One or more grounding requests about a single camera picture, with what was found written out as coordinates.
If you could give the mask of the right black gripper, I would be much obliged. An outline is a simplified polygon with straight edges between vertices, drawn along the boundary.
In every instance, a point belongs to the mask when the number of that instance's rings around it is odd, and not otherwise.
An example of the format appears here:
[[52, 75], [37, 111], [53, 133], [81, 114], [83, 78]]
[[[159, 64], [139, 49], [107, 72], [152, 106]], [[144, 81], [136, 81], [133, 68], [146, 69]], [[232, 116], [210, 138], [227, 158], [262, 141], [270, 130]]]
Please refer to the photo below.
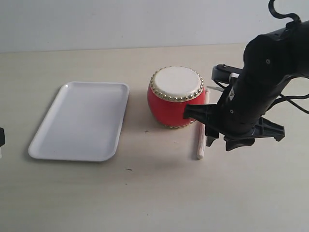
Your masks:
[[279, 142], [285, 137], [284, 127], [263, 115], [282, 88], [283, 85], [250, 84], [238, 78], [225, 88], [216, 104], [188, 104], [183, 117], [205, 124], [206, 146], [211, 146], [220, 134], [226, 139], [226, 151], [252, 146], [257, 138]]

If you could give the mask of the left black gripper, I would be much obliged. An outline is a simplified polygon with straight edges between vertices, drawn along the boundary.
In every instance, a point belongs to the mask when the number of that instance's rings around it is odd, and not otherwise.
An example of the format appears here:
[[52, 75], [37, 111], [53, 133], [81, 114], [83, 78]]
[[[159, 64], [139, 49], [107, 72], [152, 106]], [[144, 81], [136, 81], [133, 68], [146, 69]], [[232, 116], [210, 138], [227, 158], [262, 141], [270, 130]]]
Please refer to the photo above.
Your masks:
[[5, 133], [3, 128], [0, 128], [0, 145], [5, 145]]

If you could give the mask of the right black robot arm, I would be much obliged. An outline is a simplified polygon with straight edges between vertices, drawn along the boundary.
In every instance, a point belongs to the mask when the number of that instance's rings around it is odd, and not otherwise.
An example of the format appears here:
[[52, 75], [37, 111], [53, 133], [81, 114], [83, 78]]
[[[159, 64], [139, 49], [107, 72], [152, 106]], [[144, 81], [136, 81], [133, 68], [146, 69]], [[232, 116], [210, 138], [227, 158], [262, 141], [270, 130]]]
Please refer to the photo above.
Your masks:
[[205, 125], [206, 146], [220, 135], [227, 151], [252, 146], [257, 138], [284, 138], [284, 127], [265, 119], [264, 114], [293, 99], [281, 96], [292, 79], [309, 75], [308, 22], [290, 22], [257, 36], [247, 44], [243, 61], [242, 69], [224, 64], [213, 67], [212, 80], [225, 84], [216, 104], [185, 107], [184, 118]]

